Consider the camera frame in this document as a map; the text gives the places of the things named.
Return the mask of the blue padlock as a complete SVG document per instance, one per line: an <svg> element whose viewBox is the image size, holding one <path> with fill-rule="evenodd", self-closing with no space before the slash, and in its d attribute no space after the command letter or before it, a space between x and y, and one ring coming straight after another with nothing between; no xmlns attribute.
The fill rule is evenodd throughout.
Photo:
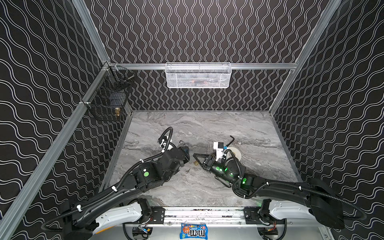
<svg viewBox="0 0 384 240"><path fill-rule="evenodd" d="M186 145L186 143L183 140L179 141L179 148L183 150L185 153L189 152L189 147Z"/></svg>

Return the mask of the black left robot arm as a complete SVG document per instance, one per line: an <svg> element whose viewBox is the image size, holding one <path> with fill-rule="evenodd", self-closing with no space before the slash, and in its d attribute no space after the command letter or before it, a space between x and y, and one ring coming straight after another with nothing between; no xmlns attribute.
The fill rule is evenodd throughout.
<svg viewBox="0 0 384 240"><path fill-rule="evenodd" d="M152 209L138 196L162 186L190 160L189 147L176 147L172 135L173 128L167 128L158 139L162 148L159 154L135 163L118 183L95 196L65 203L62 214L44 222L41 229L61 233L66 240L88 240L122 223L148 223Z"/></svg>

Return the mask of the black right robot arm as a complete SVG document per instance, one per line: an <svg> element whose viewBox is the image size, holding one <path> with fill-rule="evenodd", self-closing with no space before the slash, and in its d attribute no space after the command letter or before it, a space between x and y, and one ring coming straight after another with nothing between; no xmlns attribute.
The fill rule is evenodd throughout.
<svg viewBox="0 0 384 240"><path fill-rule="evenodd" d="M344 229L346 220L364 220L367 214L358 206L339 197L320 179L290 183L265 179L246 172L246 167L225 150L226 160L216 161L214 153L193 157L207 172L215 175L225 187L242 199L262 198L257 209L257 221L270 224L275 220L317 220L332 229Z"/></svg>

